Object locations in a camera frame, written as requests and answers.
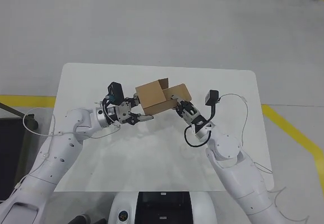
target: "black cable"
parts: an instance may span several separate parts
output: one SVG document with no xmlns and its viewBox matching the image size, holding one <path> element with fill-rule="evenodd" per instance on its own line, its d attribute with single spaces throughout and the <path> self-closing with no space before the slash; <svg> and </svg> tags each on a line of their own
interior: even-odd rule
<svg viewBox="0 0 324 224">
<path fill-rule="evenodd" d="M 106 111 L 106 113 L 107 113 L 107 107 L 108 107 L 110 104 L 111 104 L 111 102 L 110 102 L 108 99 L 104 98 L 104 99 L 102 100 L 102 107 L 104 108 L 104 112 Z M 114 123 L 114 121 L 111 120 L 111 118 L 110 118 L 109 116 L 106 116 L 106 115 L 105 115 L 105 117 L 106 117 L 107 119 L 109 119 L 111 123 Z"/>
<path fill-rule="evenodd" d="M 211 116 L 209 117 L 208 120 L 206 120 L 206 122 L 203 123 L 203 127 L 204 127 L 206 124 L 208 124 L 208 123 L 213 119 L 213 117 L 214 117 L 215 114 L 216 114 L 216 105 L 214 104 L 213 106 L 211 106 Z M 192 125 L 189 125 L 189 126 L 186 127 L 185 130 L 184 130 L 184 140 L 186 141 L 186 143 L 187 143 L 189 146 L 193 147 L 193 148 L 198 148 L 198 147 L 201 147 L 201 146 L 204 146 L 205 144 L 207 144 L 207 142 L 209 141 L 209 139 L 211 138 L 211 135 L 212 135 L 212 131 L 211 131 L 211 130 L 209 130 L 208 138 L 207 138 L 207 140 L 206 140 L 204 143 L 202 143 L 202 144 L 198 144 L 198 145 L 196 145 L 196 146 L 195 146 L 195 145 L 192 145 L 192 144 L 189 143 L 189 141 L 187 140 L 187 130 L 188 130 L 191 126 L 192 126 Z"/>
</svg>

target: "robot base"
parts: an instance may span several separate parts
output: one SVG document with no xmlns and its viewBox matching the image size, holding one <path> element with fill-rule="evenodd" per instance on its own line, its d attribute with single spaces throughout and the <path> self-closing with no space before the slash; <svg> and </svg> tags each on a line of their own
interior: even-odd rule
<svg viewBox="0 0 324 224">
<path fill-rule="evenodd" d="M 108 223 L 217 224 L 217 218 L 207 192 L 120 192 Z"/>
</svg>

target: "floor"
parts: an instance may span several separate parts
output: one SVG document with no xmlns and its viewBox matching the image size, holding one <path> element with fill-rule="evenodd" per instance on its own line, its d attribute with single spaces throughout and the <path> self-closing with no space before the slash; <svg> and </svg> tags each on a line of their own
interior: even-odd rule
<svg viewBox="0 0 324 224">
<path fill-rule="evenodd" d="M 54 96 L 67 62 L 252 70 L 262 104 L 324 152 L 324 1 L 0 0 L 0 94 Z M 42 131 L 49 119 L 38 115 Z M 267 117 L 265 128 L 275 188 L 287 187 L 278 206 L 324 223 L 314 158 Z M 228 195 L 211 196 L 220 223 L 248 223 Z M 55 194 L 46 223 L 106 217 L 112 199 Z"/>
</svg>

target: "box flap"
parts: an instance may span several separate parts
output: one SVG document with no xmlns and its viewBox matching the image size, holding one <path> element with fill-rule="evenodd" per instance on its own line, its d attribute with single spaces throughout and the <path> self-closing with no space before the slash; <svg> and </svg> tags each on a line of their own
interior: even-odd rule
<svg viewBox="0 0 324 224">
<path fill-rule="evenodd" d="M 161 88 L 164 90 L 165 88 L 168 88 L 168 78 L 163 78 L 161 80 L 158 80 L 160 83 Z"/>
<path fill-rule="evenodd" d="M 136 87 L 136 92 L 143 109 L 166 101 L 159 80 Z"/>
<path fill-rule="evenodd" d="M 183 100 L 186 101 L 192 100 L 192 97 L 189 94 L 188 89 L 184 83 L 178 86 L 173 86 L 171 88 L 165 89 L 163 90 L 163 93 L 167 100 L 170 100 L 172 95 L 178 95 L 179 97 L 181 97 Z"/>
</svg>

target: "robotic hand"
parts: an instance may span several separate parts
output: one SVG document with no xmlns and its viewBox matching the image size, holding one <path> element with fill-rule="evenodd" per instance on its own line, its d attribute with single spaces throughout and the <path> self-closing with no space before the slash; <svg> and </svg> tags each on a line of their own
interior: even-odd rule
<svg viewBox="0 0 324 224">
<path fill-rule="evenodd" d="M 196 137 L 207 144 L 206 155 L 216 171 L 226 191 L 239 204 L 251 223 L 282 224 L 285 218 L 273 205 L 265 187 L 264 179 L 252 159 L 243 151 L 238 140 L 221 132 L 211 122 L 215 115 L 215 105 L 219 102 L 218 92 L 211 90 L 206 97 L 206 105 L 211 106 L 211 117 L 206 120 L 195 106 L 178 96 L 175 108 L 177 114 L 192 128 Z"/>
<path fill-rule="evenodd" d="M 0 223 L 43 223 L 45 205 L 63 175 L 76 161 L 84 140 L 116 122 L 135 125 L 154 118 L 131 112 L 139 104 L 138 97 L 134 94 L 133 98 L 124 98 L 121 84 L 111 83 L 108 92 L 99 108 L 67 112 L 61 129 L 43 143 L 29 174 L 0 204 Z"/>
</svg>

